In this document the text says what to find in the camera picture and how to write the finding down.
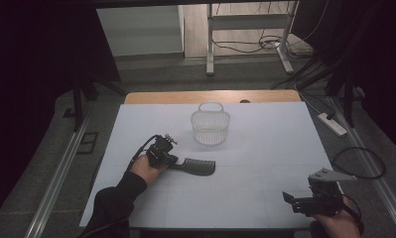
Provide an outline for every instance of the white power strip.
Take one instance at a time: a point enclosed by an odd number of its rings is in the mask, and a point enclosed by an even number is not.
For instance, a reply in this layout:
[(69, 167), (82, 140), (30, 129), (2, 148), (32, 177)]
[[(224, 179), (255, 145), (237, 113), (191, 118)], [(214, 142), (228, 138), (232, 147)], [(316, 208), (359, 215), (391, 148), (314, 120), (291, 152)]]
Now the white power strip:
[(346, 134), (346, 130), (343, 129), (337, 122), (335, 122), (333, 119), (328, 119), (328, 115), (326, 113), (322, 113), (321, 115), (318, 116), (321, 121), (323, 121), (331, 130), (334, 131), (335, 134), (338, 136), (343, 136)]

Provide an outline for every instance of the comb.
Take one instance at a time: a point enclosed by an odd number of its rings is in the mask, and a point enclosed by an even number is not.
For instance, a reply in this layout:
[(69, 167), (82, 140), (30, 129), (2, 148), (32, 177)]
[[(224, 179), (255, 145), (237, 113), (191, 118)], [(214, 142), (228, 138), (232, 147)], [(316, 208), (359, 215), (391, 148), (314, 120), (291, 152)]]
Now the comb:
[(215, 172), (215, 161), (185, 158), (185, 161), (181, 165), (171, 165), (168, 169), (183, 171), (195, 176), (210, 176)]

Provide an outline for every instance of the clear plastic basket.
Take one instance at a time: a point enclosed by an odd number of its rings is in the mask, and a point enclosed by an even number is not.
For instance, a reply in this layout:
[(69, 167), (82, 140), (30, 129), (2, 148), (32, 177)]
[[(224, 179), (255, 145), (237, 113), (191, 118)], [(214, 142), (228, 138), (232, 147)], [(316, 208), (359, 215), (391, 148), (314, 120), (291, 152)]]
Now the clear plastic basket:
[[(205, 104), (217, 104), (219, 111), (202, 110)], [(201, 103), (198, 111), (191, 117), (195, 139), (206, 146), (216, 146), (226, 138), (229, 125), (229, 114), (223, 110), (222, 104), (215, 101)]]

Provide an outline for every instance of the person's hand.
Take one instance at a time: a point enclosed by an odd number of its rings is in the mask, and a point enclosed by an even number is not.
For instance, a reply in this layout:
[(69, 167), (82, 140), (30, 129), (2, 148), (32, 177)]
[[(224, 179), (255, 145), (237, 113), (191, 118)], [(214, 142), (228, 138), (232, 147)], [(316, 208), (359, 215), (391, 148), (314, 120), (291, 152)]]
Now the person's hand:
[(141, 155), (132, 166), (132, 173), (140, 176), (147, 185), (151, 184), (157, 176), (167, 167), (152, 168), (146, 155)]
[[(350, 206), (348, 198), (344, 197), (343, 202)], [(358, 226), (354, 218), (346, 211), (342, 210), (335, 216), (313, 215), (322, 226), (330, 238), (359, 238)]]

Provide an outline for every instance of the basket handle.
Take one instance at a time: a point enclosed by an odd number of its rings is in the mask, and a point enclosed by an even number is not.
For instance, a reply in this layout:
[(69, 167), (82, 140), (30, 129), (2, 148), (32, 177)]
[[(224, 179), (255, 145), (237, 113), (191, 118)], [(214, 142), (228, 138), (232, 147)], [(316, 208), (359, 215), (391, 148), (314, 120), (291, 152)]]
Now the basket handle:
[(201, 103), (201, 104), (198, 106), (198, 110), (199, 110), (199, 111), (204, 111), (204, 110), (201, 110), (200, 108), (201, 108), (203, 105), (205, 105), (205, 104), (210, 104), (210, 103), (212, 103), (212, 104), (218, 104), (218, 105), (221, 107), (221, 109), (220, 109), (219, 111), (223, 111), (223, 106), (222, 106), (222, 104), (220, 104), (220, 103), (217, 102), (217, 101), (205, 101), (205, 102)]

